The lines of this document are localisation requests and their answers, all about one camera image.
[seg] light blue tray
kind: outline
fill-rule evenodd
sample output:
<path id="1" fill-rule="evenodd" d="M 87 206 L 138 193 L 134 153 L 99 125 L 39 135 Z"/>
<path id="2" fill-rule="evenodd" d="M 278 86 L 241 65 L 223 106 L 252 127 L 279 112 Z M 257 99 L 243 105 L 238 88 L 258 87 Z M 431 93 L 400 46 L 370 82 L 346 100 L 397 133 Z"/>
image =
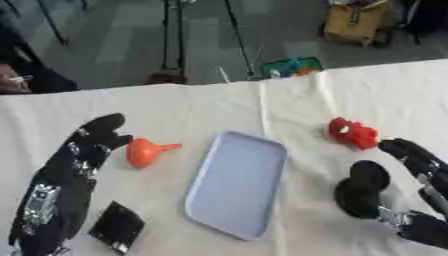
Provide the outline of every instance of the light blue tray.
<path id="1" fill-rule="evenodd" d="M 243 240 L 266 232 L 286 148 L 237 132 L 216 137 L 186 199 L 193 220 Z"/>

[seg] white tablecloth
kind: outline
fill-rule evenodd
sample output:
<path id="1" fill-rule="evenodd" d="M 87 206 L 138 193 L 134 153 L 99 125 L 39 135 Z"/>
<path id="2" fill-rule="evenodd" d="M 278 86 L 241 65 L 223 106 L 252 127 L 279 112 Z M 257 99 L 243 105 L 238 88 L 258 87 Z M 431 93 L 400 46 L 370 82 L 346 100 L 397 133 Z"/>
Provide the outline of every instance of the white tablecloth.
<path id="1" fill-rule="evenodd" d="M 403 137 L 448 160 L 448 61 L 393 64 L 322 72 L 304 78 L 213 86 L 138 86 L 46 96 L 0 98 L 0 253 L 33 173 L 80 124 L 122 112 L 123 132 L 156 143 L 181 142 L 149 168 L 136 171 L 116 151 L 98 176 L 93 205 L 75 255 L 112 255 L 86 231 L 112 201 L 147 221 L 129 255 L 289 256 L 446 255 L 402 240 L 374 221 L 344 215 L 334 204 L 335 184 L 350 165 L 373 159 L 391 173 L 385 200 L 396 210 L 432 213 L 419 184 L 392 157 L 354 152 L 322 137 L 320 127 L 344 116 Z M 290 159 L 268 232 L 243 242 L 189 221 L 188 187 L 219 132 L 234 130 L 279 140 Z"/>

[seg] floor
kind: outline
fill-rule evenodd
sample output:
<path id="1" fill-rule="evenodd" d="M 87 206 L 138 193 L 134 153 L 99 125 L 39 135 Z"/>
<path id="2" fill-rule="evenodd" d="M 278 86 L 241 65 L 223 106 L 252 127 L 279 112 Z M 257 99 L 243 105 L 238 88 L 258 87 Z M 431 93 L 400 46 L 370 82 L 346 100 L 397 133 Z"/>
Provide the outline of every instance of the floor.
<path id="1" fill-rule="evenodd" d="M 47 0 L 70 47 L 55 40 L 34 0 L 12 0 L 23 18 L 12 17 L 44 61 L 74 79 L 83 89 L 142 84 L 160 69 L 163 6 L 161 0 Z M 363 49 L 323 41 L 317 27 L 325 18 L 326 0 L 233 0 L 250 62 L 288 57 L 318 57 L 325 68 L 408 62 L 448 57 L 448 33 L 433 35 L 421 46 L 404 33 L 392 47 Z M 247 79 L 247 70 L 225 9 L 224 0 L 197 0 L 185 9 L 189 84 L 221 83 L 221 67 L 232 81 Z"/>

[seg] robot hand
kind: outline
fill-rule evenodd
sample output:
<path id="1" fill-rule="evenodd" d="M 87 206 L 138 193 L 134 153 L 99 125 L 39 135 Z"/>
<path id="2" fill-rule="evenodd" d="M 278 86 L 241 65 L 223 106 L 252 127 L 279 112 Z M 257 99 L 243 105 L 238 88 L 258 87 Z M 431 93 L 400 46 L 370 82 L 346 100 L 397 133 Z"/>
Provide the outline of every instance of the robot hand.
<path id="1" fill-rule="evenodd" d="M 9 244 L 24 256 L 55 255 L 83 225 L 96 185 L 94 175 L 110 153 L 132 140 L 115 130 L 122 114 L 97 118 L 78 128 L 34 175 L 16 212 Z"/>
<path id="2" fill-rule="evenodd" d="M 438 213 L 448 217 L 448 165 L 414 142 L 394 139 L 383 140 L 379 148 L 392 155 L 424 187 L 419 191 L 421 197 Z"/>
<path id="3" fill-rule="evenodd" d="M 448 165 L 421 146 L 407 140 L 383 140 L 379 148 L 392 155 L 424 187 L 420 196 L 438 213 L 448 216 Z M 448 249 L 448 224 L 433 216 L 411 211 L 398 235 L 419 243 Z"/>
<path id="4" fill-rule="evenodd" d="M 448 224 L 425 213 L 411 211 L 409 222 L 400 227 L 398 235 L 414 242 L 448 250 Z"/>

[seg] person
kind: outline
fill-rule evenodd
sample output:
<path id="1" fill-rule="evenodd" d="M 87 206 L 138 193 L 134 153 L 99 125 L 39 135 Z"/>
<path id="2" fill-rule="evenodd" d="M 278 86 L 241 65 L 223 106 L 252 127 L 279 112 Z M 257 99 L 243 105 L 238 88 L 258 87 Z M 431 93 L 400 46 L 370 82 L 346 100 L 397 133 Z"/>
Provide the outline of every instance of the person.
<path id="1" fill-rule="evenodd" d="M 0 9 L 0 94 L 74 90 L 76 83 L 47 68 Z"/>

